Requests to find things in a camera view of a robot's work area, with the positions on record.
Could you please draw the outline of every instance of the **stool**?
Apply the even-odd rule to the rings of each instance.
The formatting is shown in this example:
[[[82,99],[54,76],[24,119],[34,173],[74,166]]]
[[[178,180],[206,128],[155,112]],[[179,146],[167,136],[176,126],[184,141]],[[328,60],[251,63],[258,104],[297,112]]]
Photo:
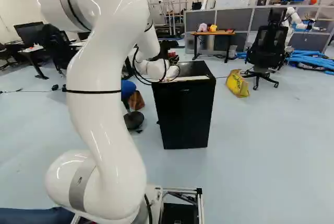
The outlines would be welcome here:
[[[121,97],[122,102],[127,110],[127,114],[124,115],[124,121],[127,129],[136,130],[141,126],[144,121],[144,115],[138,111],[131,111],[129,105],[129,98],[136,91],[136,85],[129,80],[122,80]]]

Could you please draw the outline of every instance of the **yellow object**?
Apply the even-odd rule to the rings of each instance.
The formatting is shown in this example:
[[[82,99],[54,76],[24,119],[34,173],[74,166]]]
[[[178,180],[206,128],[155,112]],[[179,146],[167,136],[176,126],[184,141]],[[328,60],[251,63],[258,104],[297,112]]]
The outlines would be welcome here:
[[[216,25],[211,25],[211,26],[210,26],[210,30],[209,30],[209,32],[215,32],[216,29],[217,29],[217,26],[216,26]]]
[[[237,97],[249,96],[248,82],[240,74],[241,69],[232,70],[226,80],[226,85]]]

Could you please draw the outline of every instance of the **black cabinet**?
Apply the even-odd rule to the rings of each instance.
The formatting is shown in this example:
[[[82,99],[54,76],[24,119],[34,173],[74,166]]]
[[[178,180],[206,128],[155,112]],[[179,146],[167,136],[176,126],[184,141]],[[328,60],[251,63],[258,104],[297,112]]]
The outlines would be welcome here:
[[[152,84],[163,147],[207,147],[216,79],[204,61],[179,66],[185,80]]]

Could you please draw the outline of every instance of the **desk chair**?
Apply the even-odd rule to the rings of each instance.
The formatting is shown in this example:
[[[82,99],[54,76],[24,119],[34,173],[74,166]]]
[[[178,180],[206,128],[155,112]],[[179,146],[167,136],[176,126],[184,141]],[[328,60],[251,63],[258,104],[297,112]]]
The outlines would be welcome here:
[[[77,53],[71,48],[66,33],[50,24],[44,25],[40,32],[39,44],[49,53],[58,72],[67,69],[68,63]]]
[[[136,85],[129,80],[122,80],[121,86],[121,98],[122,102],[127,110],[127,114],[124,115],[124,121],[127,129],[136,130],[144,121],[144,115],[138,111],[131,111],[129,105],[130,96],[136,91]]]
[[[259,79],[265,79],[274,83],[277,88],[279,82],[270,79],[268,68],[278,67],[284,61],[285,39],[288,34],[288,27],[283,27],[278,24],[270,23],[267,26],[260,26],[256,35],[255,42],[247,51],[245,63],[254,64],[254,71],[247,71],[244,78],[256,77],[256,85],[253,87],[257,90]]]
[[[0,66],[0,70],[5,69],[7,66],[16,66],[17,62],[9,62],[11,58],[10,52],[6,49],[4,45],[0,43],[0,60],[5,60],[7,63],[3,66]]]

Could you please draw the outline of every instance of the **gray partition wall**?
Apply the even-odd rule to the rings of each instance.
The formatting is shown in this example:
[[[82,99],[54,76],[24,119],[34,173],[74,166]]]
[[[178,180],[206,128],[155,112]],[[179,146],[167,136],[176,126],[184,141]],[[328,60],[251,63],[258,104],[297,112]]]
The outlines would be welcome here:
[[[201,23],[214,24],[216,11],[196,11],[186,13],[186,32],[197,31]]]
[[[270,9],[284,9],[286,7],[289,6],[254,6],[186,11],[186,53],[193,52],[194,37],[190,33],[197,31],[201,23],[214,23],[220,30],[235,29],[236,35],[232,37],[232,45],[237,45],[237,51],[243,51],[246,45],[252,44],[255,37],[251,36],[256,35],[258,28],[268,24]],[[315,26],[326,29],[320,32],[315,30],[295,32],[289,45],[300,50],[324,52],[334,34],[334,7],[296,5],[294,8],[301,19],[315,18],[317,20]],[[210,36],[207,37],[207,41],[200,45],[201,49],[204,50],[203,54],[218,54],[226,50],[226,37]]]
[[[216,25],[220,30],[234,29],[236,31],[248,31],[251,16],[251,8],[218,10]]]

